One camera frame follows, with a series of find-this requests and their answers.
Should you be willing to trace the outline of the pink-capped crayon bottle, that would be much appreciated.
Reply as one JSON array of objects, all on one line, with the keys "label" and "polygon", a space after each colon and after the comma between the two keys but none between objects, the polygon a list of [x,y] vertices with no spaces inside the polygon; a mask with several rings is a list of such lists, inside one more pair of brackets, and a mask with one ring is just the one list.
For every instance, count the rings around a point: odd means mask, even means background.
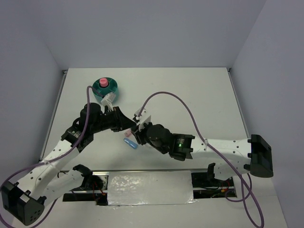
[{"label": "pink-capped crayon bottle", "polygon": [[100,79],[99,79],[99,86],[100,86],[101,88],[106,88],[106,87],[108,87],[108,86],[109,86],[109,82],[108,82],[107,78],[105,78],[105,77],[100,78]]}]

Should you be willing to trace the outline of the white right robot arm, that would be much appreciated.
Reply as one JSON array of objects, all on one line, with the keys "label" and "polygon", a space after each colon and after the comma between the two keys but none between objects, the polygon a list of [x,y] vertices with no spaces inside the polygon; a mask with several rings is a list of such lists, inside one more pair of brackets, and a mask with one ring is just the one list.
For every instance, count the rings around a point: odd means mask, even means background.
[{"label": "white right robot arm", "polygon": [[201,140],[198,136],[171,133],[161,124],[145,123],[131,129],[140,145],[148,144],[178,161],[200,159],[207,169],[207,182],[217,186],[226,179],[249,173],[259,178],[272,178],[272,148],[266,140],[253,134],[243,140]]}]

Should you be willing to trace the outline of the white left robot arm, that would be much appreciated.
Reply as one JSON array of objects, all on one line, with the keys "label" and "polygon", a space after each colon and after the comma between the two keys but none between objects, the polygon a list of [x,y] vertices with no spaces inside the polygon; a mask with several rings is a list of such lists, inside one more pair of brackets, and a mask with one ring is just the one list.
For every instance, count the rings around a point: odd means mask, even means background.
[{"label": "white left robot arm", "polygon": [[97,103],[86,104],[44,160],[26,168],[28,173],[15,183],[4,181],[0,188],[4,209],[23,225],[33,225],[45,207],[67,191],[92,186],[93,172],[84,165],[76,165],[60,178],[57,174],[93,141],[95,133],[120,132],[134,126],[136,123],[118,106],[102,110]]}]

